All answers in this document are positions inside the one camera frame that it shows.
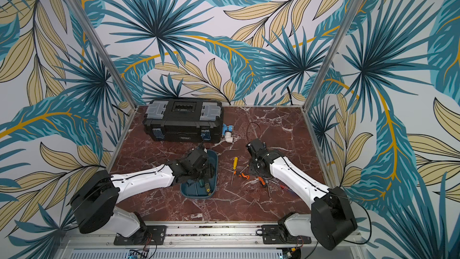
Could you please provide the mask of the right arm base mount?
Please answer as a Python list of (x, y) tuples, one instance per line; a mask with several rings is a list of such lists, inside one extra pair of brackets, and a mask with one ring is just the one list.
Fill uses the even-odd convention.
[(293, 236), (288, 231), (285, 223), (289, 217), (297, 215), (295, 212), (290, 212), (281, 219), (277, 224), (262, 225), (256, 230), (257, 236), (262, 236), (265, 245), (280, 245), (280, 244), (310, 244), (311, 237), (308, 236)]

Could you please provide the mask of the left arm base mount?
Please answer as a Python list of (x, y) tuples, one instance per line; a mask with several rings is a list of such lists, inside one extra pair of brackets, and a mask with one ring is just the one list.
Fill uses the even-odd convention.
[(138, 212), (134, 215), (140, 222), (140, 229), (133, 235), (124, 237), (119, 233), (115, 237), (115, 246), (134, 246), (134, 245), (163, 245), (166, 235), (166, 225), (146, 225)]

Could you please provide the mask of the yellow-black dotted-grip screwdriver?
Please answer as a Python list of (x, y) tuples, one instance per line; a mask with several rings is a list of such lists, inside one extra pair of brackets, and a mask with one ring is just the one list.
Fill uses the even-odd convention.
[(207, 192), (208, 194), (210, 194), (210, 193), (212, 192), (211, 186), (210, 186), (210, 184), (209, 184), (208, 182), (206, 182), (206, 183), (204, 184), (204, 188), (205, 188), (205, 190), (206, 190), (206, 192)]

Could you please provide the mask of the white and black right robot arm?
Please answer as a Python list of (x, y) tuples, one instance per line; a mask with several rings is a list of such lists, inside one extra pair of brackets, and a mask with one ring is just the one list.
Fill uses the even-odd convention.
[(246, 145), (249, 173), (267, 181), (278, 179), (309, 207), (310, 215), (290, 213), (279, 220), (285, 236), (311, 237), (331, 251), (358, 229), (350, 198), (340, 187), (328, 187), (308, 176), (290, 159), (256, 138)]

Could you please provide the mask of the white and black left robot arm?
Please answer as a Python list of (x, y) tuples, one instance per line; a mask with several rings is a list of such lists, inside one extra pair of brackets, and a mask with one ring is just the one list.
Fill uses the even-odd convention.
[(211, 181), (217, 177), (217, 153), (198, 145), (182, 158), (128, 174), (96, 172), (69, 201), (81, 234), (100, 229), (129, 239), (147, 239), (151, 232), (136, 212), (117, 207), (121, 201), (159, 188), (202, 182), (206, 195), (213, 193)]

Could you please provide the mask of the white pipe elbow fitting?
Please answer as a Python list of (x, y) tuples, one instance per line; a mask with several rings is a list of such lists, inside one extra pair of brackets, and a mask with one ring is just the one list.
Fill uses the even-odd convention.
[(224, 135), (224, 139), (227, 143), (233, 143), (233, 136), (232, 133), (226, 132)]

